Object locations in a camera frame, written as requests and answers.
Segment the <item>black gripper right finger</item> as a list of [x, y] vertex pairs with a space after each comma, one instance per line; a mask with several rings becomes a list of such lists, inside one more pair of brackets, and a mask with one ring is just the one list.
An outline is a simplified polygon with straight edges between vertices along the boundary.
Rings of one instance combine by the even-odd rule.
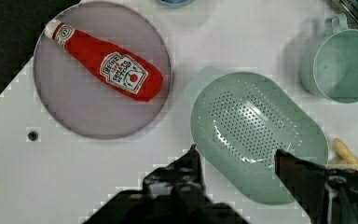
[[279, 149], [275, 174], [310, 217], [311, 224], [358, 224], [358, 171], [329, 170]]

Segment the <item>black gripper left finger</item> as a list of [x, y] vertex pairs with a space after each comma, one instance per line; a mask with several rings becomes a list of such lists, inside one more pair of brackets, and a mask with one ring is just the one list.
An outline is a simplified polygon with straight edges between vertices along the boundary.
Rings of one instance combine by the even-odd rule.
[[190, 185], [205, 190], [200, 153], [195, 144], [179, 159], [152, 171], [142, 183], [143, 192], [153, 199], [169, 195], [176, 185]]

